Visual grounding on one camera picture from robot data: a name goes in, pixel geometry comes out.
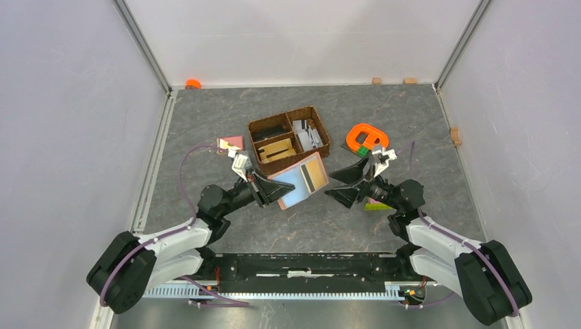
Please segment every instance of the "white enclosure wall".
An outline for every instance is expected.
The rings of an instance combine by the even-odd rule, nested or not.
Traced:
[[[533,328],[578,328],[581,3],[494,1],[443,87],[489,238],[533,294]]]
[[[0,328],[86,328],[164,93],[112,1],[0,8]]]
[[[435,82],[478,0],[126,0],[170,84]]]

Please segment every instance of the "orange clamp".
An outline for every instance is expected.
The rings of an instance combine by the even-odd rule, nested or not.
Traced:
[[[361,133],[367,134],[363,144],[357,142],[357,136]],[[384,132],[372,125],[368,125],[367,123],[359,123],[358,125],[355,125],[355,127],[353,127],[347,134],[347,146],[353,152],[357,152],[362,146],[367,149],[373,149],[373,146],[377,144],[381,144],[383,147],[388,147],[389,138],[387,138],[387,135]]]

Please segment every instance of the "cardboard piece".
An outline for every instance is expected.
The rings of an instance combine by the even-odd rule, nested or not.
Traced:
[[[302,150],[302,148],[299,146],[299,139],[296,136],[297,132],[293,130],[293,121],[300,120],[306,120],[307,124],[311,128],[317,129],[319,137],[321,138],[321,147],[308,151]],[[276,125],[284,127],[284,129],[286,129],[288,132],[282,135],[274,136],[272,137],[272,140],[269,140],[270,138],[261,141],[256,140],[256,132],[261,132]],[[329,138],[327,130],[321,121],[321,117],[319,117],[317,111],[312,106],[306,106],[304,108],[298,108],[296,110],[273,115],[272,117],[252,121],[248,124],[248,131],[250,133],[252,149],[258,160],[258,166],[260,167],[260,170],[267,175],[281,171],[282,169],[285,169],[310,156],[314,152],[319,152],[322,158],[329,156],[331,139]],[[259,148],[265,146],[266,144],[272,143],[272,141],[280,141],[285,138],[290,138],[290,140],[293,142],[293,147],[296,151],[295,155],[268,162],[263,162],[260,159],[260,155],[258,154]]]
[[[278,200],[282,210],[298,204],[329,184],[327,171],[318,152],[285,170],[270,175],[269,179],[295,185],[294,191],[289,192]]]
[[[297,152],[293,149],[293,143],[290,138],[265,145],[258,149],[260,160],[265,163],[282,159],[287,156],[294,156],[296,153]]]
[[[233,149],[235,151],[244,150],[244,137],[241,135],[218,138],[216,142],[218,147],[221,149]],[[220,150],[218,150],[217,153],[220,155],[227,154],[227,152]]]

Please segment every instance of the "wicker basket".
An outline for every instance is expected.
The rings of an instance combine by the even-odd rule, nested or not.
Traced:
[[[319,136],[321,137],[321,141],[323,142],[323,146],[317,147],[315,149],[311,149],[309,151],[303,151],[301,143],[297,140],[297,136],[293,131],[293,121],[294,120],[307,120],[308,125],[311,128],[316,128],[319,132]],[[268,129],[270,127],[275,127],[277,125],[282,126],[287,133],[274,136],[272,138],[264,139],[262,141],[254,141],[252,138],[253,132],[259,132],[261,130]],[[272,117],[264,118],[261,120],[252,121],[248,124],[248,131],[250,132],[250,141],[252,142],[252,149],[254,150],[254,154],[256,155],[256,159],[258,161],[258,166],[260,170],[270,175],[272,173],[277,173],[282,169],[292,166],[293,164],[303,160],[304,158],[308,157],[309,155],[313,154],[314,152],[319,152],[321,157],[324,158],[329,155],[329,148],[331,147],[331,139],[327,134],[327,130],[317,113],[317,110],[314,109],[312,106],[307,106],[305,108],[299,108],[296,110],[284,112],[281,114],[273,115]],[[286,158],[274,160],[271,162],[264,163],[260,160],[260,156],[258,155],[258,149],[265,145],[282,141],[283,139],[290,138],[291,143],[293,144],[293,148],[297,152],[294,156],[287,156]]]

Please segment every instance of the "wooden block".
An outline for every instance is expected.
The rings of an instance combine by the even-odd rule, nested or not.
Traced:
[[[450,128],[450,138],[452,138],[452,144],[455,147],[462,145],[462,141],[458,138],[458,127]]]
[[[407,77],[404,79],[404,84],[417,84],[417,79],[415,77]]]

